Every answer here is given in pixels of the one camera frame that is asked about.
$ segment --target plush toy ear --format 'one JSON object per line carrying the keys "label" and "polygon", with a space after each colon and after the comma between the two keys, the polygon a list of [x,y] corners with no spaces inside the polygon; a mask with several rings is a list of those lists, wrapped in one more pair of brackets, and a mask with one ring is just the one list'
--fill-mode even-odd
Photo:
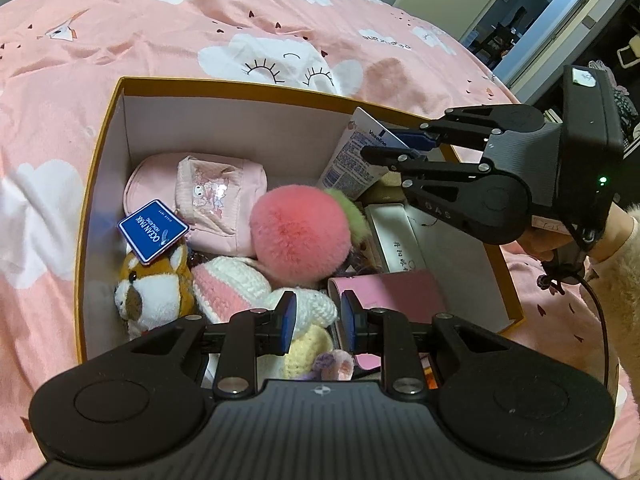
{"label": "plush toy ear", "polygon": [[186,263],[186,261],[187,247],[184,244],[180,244],[175,248],[175,251],[169,258],[169,263],[171,263],[171,268],[177,272],[180,264]]}

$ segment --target fuzzy sleeve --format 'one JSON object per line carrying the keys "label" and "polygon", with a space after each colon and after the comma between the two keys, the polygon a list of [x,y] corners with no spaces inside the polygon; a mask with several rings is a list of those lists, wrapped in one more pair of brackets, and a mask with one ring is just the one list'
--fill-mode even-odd
{"label": "fuzzy sleeve", "polygon": [[[596,293],[620,364],[631,382],[636,403],[640,405],[640,207],[629,211],[634,229],[626,243],[613,256],[594,263],[587,273],[587,281]],[[589,306],[591,298],[583,287],[583,299]]]}

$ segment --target white label sticker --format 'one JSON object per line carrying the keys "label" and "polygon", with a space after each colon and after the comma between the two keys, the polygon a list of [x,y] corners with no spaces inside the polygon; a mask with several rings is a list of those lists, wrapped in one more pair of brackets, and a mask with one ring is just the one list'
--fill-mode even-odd
{"label": "white label sticker", "polygon": [[553,231],[555,233],[562,233],[563,235],[571,235],[571,233],[564,227],[564,224],[559,220],[552,220],[551,218],[544,218],[543,216],[531,215],[531,225],[538,229],[544,229],[545,231]]}
{"label": "white label sticker", "polygon": [[593,88],[594,86],[596,86],[596,78],[594,78],[594,76],[591,75],[591,72],[589,72],[588,70],[581,70],[579,68],[574,68],[572,72],[574,77],[574,83],[576,83],[577,85],[588,86],[590,88]]}

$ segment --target blue tag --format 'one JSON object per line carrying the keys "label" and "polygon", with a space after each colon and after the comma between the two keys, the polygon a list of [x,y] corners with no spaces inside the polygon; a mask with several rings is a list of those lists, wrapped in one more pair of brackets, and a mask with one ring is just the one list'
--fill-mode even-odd
{"label": "blue tag", "polygon": [[118,224],[143,265],[177,242],[189,226],[159,200],[153,200]]}

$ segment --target pink wallet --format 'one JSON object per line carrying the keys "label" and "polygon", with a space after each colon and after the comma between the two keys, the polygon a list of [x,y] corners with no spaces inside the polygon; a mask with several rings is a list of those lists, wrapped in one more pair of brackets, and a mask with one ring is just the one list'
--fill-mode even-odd
{"label": "pink wallet", "polygon": [[[331,278],[328,288],[337,304],[343,291],[352,290],[363,308],[389,308],[418,323],[430,323],[434,314],[447,310],[438,283],[428,270]],[[380,366],[380,358],[372,354],[357,355],[356,362],[364,370]]]}
{"label": "pink wallet", "polygon": [[203,153],[162,153],[143,160],[129,178],[124,212],[154,199],[188,225],[191,248],[225,256],[254,256],[249,214],[267,191],[260,164]]}

